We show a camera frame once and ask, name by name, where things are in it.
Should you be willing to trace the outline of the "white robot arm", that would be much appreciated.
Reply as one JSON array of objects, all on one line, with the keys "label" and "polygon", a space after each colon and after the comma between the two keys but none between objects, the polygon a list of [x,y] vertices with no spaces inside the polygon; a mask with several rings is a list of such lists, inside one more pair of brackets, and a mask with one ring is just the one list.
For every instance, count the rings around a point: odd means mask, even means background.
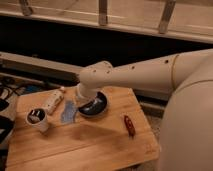
[{"label": "white robot arm", "polygon": [[76,96],[120,86],[170,97],[164,111],[157,171],[213,171],[213,49],[177,53],[114,67],[83,68]]}]

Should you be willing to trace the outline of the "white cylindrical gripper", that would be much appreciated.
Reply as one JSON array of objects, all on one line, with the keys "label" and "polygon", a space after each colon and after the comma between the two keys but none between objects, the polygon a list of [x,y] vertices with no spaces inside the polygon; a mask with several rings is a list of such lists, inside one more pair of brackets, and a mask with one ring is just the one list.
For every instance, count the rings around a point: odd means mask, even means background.
[{"label": "white cylindrical gripper", "polygon": [[75,99],[77,106],[83,106],[92,100],[94,100],[97,96],[97,93],[100,91],[100,88],[88,88],[82,83],[79,83],[76,86],[75,90]]}]

